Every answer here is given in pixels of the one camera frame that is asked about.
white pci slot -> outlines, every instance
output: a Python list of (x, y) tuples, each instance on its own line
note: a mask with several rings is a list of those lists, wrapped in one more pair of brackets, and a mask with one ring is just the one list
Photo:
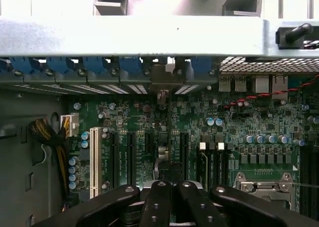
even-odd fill
[(90, 199), (98, 196), (102, 188), (101, 127), (90, 128)]

motherboard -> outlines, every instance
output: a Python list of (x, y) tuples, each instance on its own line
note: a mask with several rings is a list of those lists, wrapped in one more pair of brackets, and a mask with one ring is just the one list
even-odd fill
[(69, 187), (79, 202), (154, 179), (197, 181), (206, 191), (226, 184), (298, 212), (309, 192), (298, 185), (302, 151), (319, 133), (318, 95), (309, 88), (249, 99), (245, 88), (219, 84), (164, 105), (151, 95), (69, 96), (68, 103), (80, 124), (69, 138)]

wire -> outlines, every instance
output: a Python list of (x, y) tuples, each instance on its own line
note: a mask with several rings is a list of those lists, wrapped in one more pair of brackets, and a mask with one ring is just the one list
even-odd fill
[(29, 123), (29, 129), (34, 139), (43, 145), (52, 147), (56, 154), (59, 166), (59, 176), (63, 199), (68, 196), (67, 180), (67, 155), (64, 142), (67, 138), (66, 127), (70, 125), (70, 120), (64, 119), (59, 133), (56, 133), (50, 126), (46, 118), (39, 118)]
[(308, 81), (306, 83), (301, 84), (300, 86), (297, 86), (297, 87), (294, 87), (294, 88), (289, 88), (288, 90), (285, 90), (285, 91), (275, 91), (275, 92), (271, 92), (271, 93), (260, 93), (260, 94), (258, 94), (256, 96), (246, 96), (245, 98), (238, 99), (237, 101), (232, 101), (232, 102), (230, 102), (228, 105), (226, 105), (224, 107), (226, 109), (229, 109), (232, 106), (236, 105), (238, 102), (244, 102), (244, 101), (249, 100), (249, 99), (257, 99), (258, 97), (279, 95), (279, 94), (284, 94), (284, 93), (287, 93), (287, 92), (299, 91), (303, 87), (310, 86), (310, 85), (314, 84), (318, 79), (319, 79), (319, 75), (316, 75), (313, 79), (311, 79), (310, 81)]

metal mesh grille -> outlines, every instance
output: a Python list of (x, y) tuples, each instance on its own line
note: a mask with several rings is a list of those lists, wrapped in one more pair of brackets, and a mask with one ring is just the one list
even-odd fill
[(246, 62), (242, 56), (227, 57), (221, 62), (222, 73), (319, 72), (319, 58), (283, 58), (271, 62)]

green circuit board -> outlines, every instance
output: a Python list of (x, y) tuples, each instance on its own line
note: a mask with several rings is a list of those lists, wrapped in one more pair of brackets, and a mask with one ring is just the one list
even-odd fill
[[(224, 106), (246, 96), (246, 93), (227, 93), (203, 90), (194, 94), (172, 96), (168, 105), (157, 105), (156, 96), (104, 95), (69, 97), (70, 113), (79, 114), (80, 133), (92, 127), (108, 127), (109, 133), (116, 133), (118, 151), (112, 150), (114, 138), (102, 140), (102, 179), (106, 188), (112, 189), (128, 183), (128, 173), (134, 172), (134, 184), (143, 188), (143, 183), (154, 179), (154, 162), (158, 157), (161, 133), (167, 133), (170, 143), (169, 159), (181, 161), (181, 133), (187, 134), (187, 157), (184, 163), (188, 180), (199, 181), (205, 189), (215, 184), (233, 186), (238, 173), (250, 181), (278, 181), (289, 173), (293, 182), (300, 181), (300, 148), (293, 140), (316, 140), (319, 127), (309, 124), (307, 118), (319, 110), (317, 98), (312, 92), (289, 93), (285, 105), (278, 104), (271, 97), (249, 100), (249, 106), (224, 109)], [(74, 103), (80, 103), (78, 111)], [(302, 105), (309, 105), (303, 110)], [(98, 118), (105, 112), (103, 119)], [(221, 126), (208, 125), (208, 118), (220, 118)], [(135, 162), (128, 160), (128, 134), (135, 133)], [(146, 133), (152, 133), (153, 151), (146, 150)], [(262, 136), (263, 143), (247, 144), (246, 135)], [(274, 143), (267, 143), (266, 136), (275, 137)], [(277, 137), (288, 138), (286, 144), (277, 142)], [(228, 151), (217, 158), (216, 152), (200, 151), (200, 142), (206, 142), (211, 149), (224, 143)], [(79, 186), (71, 192), (79, 195), (88, 190), (90, 184), (89, 152), (81, 148), (81, 138), (70, 138), (70, 156), (80, 159)], [(299, 189), (294, 192), (296, 210), (299, 204)]]

